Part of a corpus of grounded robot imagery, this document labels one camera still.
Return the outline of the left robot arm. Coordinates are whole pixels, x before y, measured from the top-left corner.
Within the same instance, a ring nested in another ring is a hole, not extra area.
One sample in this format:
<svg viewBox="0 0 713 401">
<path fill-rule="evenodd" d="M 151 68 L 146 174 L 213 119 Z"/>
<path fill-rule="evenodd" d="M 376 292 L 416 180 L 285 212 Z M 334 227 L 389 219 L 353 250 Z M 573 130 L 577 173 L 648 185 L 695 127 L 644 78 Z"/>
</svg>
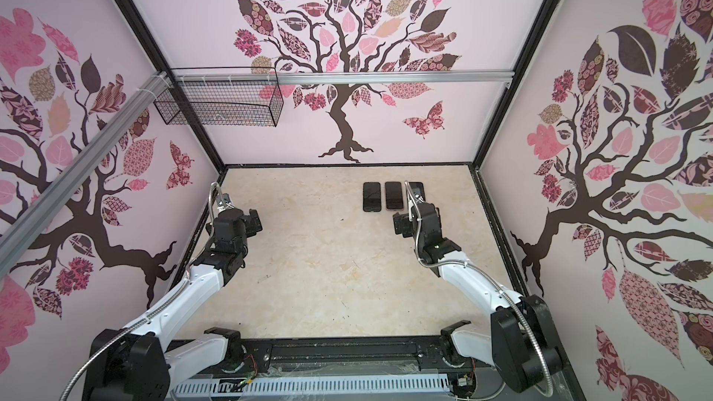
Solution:
<svg viewBox="0 0 713 401">
<path fill-rule="evenodd" d="M 246 352 L 237 330 L 211 328 L 171 348 L 183 325 L 245 266 L 247 241 L 262 231 L 258 212 L 219 212 L 209 241 L 180 284 L 146 313 L 93 341 L 81 367 L 85 400 L 163 400 L 176 386 L 220 363 L 239 369 Z"/>
</svg>

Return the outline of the large black phone case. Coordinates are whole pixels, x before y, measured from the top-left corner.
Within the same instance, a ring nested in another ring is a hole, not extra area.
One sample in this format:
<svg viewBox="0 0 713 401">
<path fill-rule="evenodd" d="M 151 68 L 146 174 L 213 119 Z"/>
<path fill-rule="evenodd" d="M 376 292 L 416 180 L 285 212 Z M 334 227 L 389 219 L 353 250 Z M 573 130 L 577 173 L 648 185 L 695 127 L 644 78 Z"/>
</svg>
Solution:
<svg viewBox="0 0 713 401">
<path fill-rule="evenodd" d="M 425 202 L 426 201 L 425 187 L 423 185 L 423 182 L 415 182 L 415 181 L 410 182 L 410 188 L 411 188 L 411 192 L 412 192 L 415 200 L 417 200 L 417 202 Z"/>
</svg>

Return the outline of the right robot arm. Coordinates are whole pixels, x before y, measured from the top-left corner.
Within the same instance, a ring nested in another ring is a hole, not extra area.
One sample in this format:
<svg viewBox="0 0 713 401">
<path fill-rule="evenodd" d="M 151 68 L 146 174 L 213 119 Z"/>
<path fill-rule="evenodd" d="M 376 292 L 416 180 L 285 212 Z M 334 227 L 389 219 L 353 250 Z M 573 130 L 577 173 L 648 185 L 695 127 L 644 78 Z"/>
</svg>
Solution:
<svg viewBox="0 0 713 401">
<path fill-rule="evenodd" d="M 566 358 L 544 300 L 507 288 L 475 265 L 458 244 L 443 236 L 436 206 L 410 199 L 408 211 L 394 215 L 394 225 L 397 235 L 414 240 L 414 254 L 421 267 L 433 271 L 489 315 L 489 333 L 476 332 L 467 325 L 451 332 L 458 355 L 494 367 L 516 393 L 534 388 L 544 397 L 552 397 L 554 375 L 564 370 Z"/>
</svg>

